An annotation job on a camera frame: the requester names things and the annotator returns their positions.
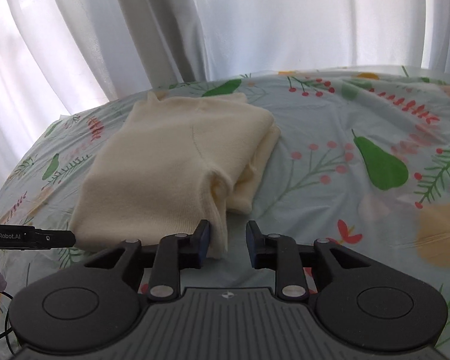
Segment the cream sweater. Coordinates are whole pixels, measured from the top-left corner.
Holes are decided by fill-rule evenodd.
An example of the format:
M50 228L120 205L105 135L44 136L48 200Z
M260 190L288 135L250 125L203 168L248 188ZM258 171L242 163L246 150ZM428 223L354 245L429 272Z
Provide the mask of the cream sweater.
M242 93L135 103L97 154L69 229L77 247L98 251L124 239L157 244L191 234L201 219L210 257L227 251L226 210L249 214L280 130Z

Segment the pink berry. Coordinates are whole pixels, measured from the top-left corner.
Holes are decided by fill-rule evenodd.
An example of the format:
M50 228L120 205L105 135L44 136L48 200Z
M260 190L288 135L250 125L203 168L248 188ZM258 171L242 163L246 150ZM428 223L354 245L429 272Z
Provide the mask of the pink berry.
M330 181L332 179L330 179L330 176L328 175L323 175L322 177L320 177L320 183L322 184L330 184Z
M302 158L302 154L300 151L294 151L292 152L292 159L299 160Z
M343 166L343 165L339 165L335 168L335 170L337 171L337 173L347 173L347 167Z

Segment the silver screw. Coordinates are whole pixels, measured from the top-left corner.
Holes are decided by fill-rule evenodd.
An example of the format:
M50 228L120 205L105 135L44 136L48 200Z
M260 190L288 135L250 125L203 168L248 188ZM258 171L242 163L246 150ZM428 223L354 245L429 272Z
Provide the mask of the silver screw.
M302 286L285 286L282 289L282 294L289 298L300 298L306 294L305 288Z
M156 298L166 298L173 294L173 288L170 286L159 285L150 289L150 294Z

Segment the folded garment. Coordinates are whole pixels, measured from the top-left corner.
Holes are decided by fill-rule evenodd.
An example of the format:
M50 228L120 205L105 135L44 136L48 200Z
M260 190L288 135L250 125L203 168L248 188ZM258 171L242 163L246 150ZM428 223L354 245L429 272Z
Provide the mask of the folded garment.
M249 214L280 130L243 93L135 103L97 154L69 229L98 251L124 239L157 244L211 223L208 255L227 251L226 210Z

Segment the curtain fold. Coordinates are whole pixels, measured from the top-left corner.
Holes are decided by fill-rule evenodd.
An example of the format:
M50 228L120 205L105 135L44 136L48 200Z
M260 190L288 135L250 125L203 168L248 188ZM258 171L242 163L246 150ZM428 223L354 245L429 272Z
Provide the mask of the curtain fold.
M450 0L0 0L0 186L60 115L177 81L450 73Z

